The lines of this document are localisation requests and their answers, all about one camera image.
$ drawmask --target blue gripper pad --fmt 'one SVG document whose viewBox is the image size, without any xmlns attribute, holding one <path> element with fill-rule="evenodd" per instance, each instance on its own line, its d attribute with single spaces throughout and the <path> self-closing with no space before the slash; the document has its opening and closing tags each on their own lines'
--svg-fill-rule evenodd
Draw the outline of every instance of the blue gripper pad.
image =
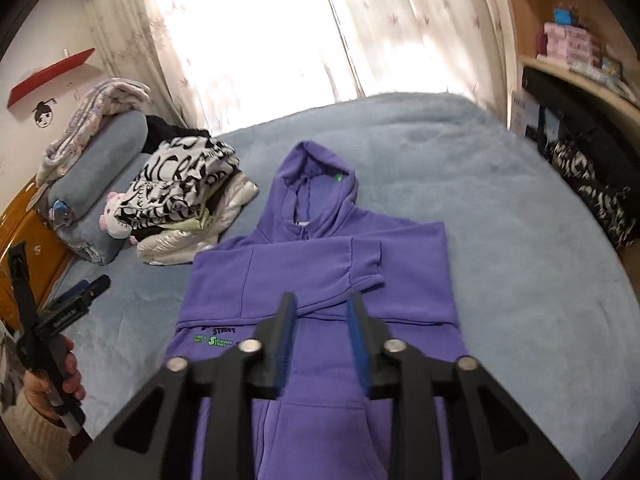
<svg viewBox="0 0 640 480">
<path fill-rule="evenodd" d="M 274 338 L 275 346 L 270 357 L 275 368 L 273 386 L 278 391 L 281 391 L 286 386 L 287 378 L 289 377 L 289 362 L 291 351 L 293 350 L 293 341 L 295 340 L 297 305 L 298 302 L 295 295 L 286 293 L 282 297 L 282 302 L 276 314 L 278 317 L 275 329 L 277 336 Z"/>
<path fill-rule="evenodd" d="M 347 325 L 349 327 L 349 339 L 351 341 L 351 350 L 355 359 L 356 371 L 358 373 L 358 381 L 365 394 L 369 391 L 369 371 L 370 360 L 369 353 L 364 343 L 360 322 L 356 315 L 356 310 L 351 296 L 347 300 Z"/>
</svg>

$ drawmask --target box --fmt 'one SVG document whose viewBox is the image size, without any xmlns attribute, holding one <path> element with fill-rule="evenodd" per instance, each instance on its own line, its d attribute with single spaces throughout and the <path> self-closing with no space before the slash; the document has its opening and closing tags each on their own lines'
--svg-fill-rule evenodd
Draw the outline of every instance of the box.
<svg viewBox="0 0 640 480">
<path fill-rule="evenodd" d="M 511 97 L 511 124 L 509 129 L 518 136 L 525 135 L 527 126 L 538 128 L 540 105 L 524 90 L 515 91 Z M 545 134 L 549 141 L 558 140 L 560 121 L 549 110 L 545 110 Z"/>
<path fill-rule="evenodd" d="M 575 38 L 559 38 L 558 36 L 547 35 L 547 49 L 563 50 L 568 54 L 575 52 L 576 54 L 588 54 L 590 56 L 599 56 L 602 52 L 600 44 L 596 41 L 582 41 Z"/>
<path fill-rule="evenodd" d="M 547 49 L 546 56 L 552 59 L 559 59 L 565 63 L 586 63 L 591 66 L 600 67 L 602 59 L 600 56 L 590 56 L 589 54 L 583 54 L 576 52 L 575 50 L 555 50 Z"/>
<path fill-rule="evenodd" d="M 567 25 L 558 25 L 557 23 L 546 22 L 545 34 L 556 36 L 560 40 L 574 39 L 585 41 L 587 43 L 600 43 L 588 31 L 580 27 L 569 27 Z"/>
</svg>

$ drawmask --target pink box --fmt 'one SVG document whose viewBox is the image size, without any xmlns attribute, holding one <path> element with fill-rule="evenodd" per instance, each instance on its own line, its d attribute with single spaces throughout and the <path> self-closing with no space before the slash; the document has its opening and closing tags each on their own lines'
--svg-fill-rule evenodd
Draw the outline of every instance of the pink box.
<svg viewBox="0 0 640 480">
<path fill-rule="evenodd" d="M 589 54 L 582 54 L 576 51 L 567 52 L 548 48 L 546 50 L 546 55 L 547 57 L 559 59 L 569 64 L 580 62 L 599 67 L 602 63 L 602 60 L 599 56 L 590 56 Z"/>
<path fill-rule="evenodd" d="M 588 33 L 583 28 L 578 27 L 569 27 L 567 25 L 558 25 L 557 23 L 545 23 L 545 34 L 548 34 L 549 37 L 555 36 L 559 40 L 578 40 L 583 41 L 587 44 L 599 44 L 598 40 L 596 40 L 590 33 Z"/>
<path fill-rule="evenodd" d="M 578 54 L 599 55 L 601 53 L 600 45 L 597 43 L 587 43 L 586 41 L 574 40 L 573 38 L 559 39 L 557 36 L 548 36 L 547 49 L 576 52 Z"/>
</svg>

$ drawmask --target folded clothes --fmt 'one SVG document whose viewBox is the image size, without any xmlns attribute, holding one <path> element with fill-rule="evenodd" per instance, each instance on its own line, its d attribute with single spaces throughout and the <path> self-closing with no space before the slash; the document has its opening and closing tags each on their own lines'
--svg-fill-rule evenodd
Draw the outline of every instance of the folded clothes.
<svg viewBox="0 0 640 480">
<path fill-rule="evenodd" d="M 232 160 L 238 165 L 235 152 L 220 140 L 203 137 L 163 142 L 113 215 L 133 229 L 199 216 L 210 187 L 233 171 Z"/>
<path fill-rule="evenodd" d="M 141 242 L 145 238 L 149 238 L 153 235 L 159 235 L 160 233 L 165 233 L 166 229 L 162 229 L 159 225 L 154 225 L 152 227 L 143 227 L 140 229 L 133 229 L 131 232 L 131 236 L 133 236 L 137 242 Z"/>
<path fill-rule="evenodd" d="M 210 188 L 210 194 L 206 197 L 206 202 L 202 204 L 202 210 L 198 216 L 187 218 L 181 222 L 167 222 L 160 224 L 159 226 L 164 229 L 189 232 L 207 230 L 213 221 L 216 207 L 218 206 L 218 202 L 220 202 L 226 187 L 229 185 L 232 177 L 238 173 L 241 173 L 241 171 L 238 170 L 238 167 L 232 166 L 232 171 L 229 173 L 228 177 L 224 179 L 221 178 Z"/>
<path fill-rule="evenodd" d="M 153 153 L 165 140 L 176 139 L 177 137 L 210 137 L 207 130 L 191 130 L 167 124 L 162 118 L 155 115 L 146 116 L 146 142 L 142 147 L 142 153 Z"/>
<path fill-rule="evenodd" d="M 140 110 L 150 101 L 148 92 L 149 88 L 142 83 L 119 78 L 107 79 L 89 90 L 64 133 L 45 148 L 36 174 L 36 186 L 66 174 L 100 129 L 102 118 L 132 109 Z"/>
<path fill-rule="evenodd" d="M 195 255 L 214 247 L 218 238 L 239 215 L 242 206 L 258 194 L 258 187 L 239 172 L 229 179 L 206 231 L 165 230 L 136 246 L 138 257 L 151 265 L 176 265 L 193 261 Z"/>
</svg>

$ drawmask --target hood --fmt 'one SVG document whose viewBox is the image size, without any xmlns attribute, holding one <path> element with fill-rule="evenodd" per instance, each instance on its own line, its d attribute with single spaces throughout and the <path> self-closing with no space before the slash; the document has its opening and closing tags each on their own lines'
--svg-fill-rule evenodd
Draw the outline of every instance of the hood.
<svg viewBox="0 0 640 480">
<path fill-rule="evenodd" d="M 353 168 L 304 140 L 278 168 L 258 230 L 272 243 L 331 236 L 353 209 L 357 188 Z"/>
</svg>

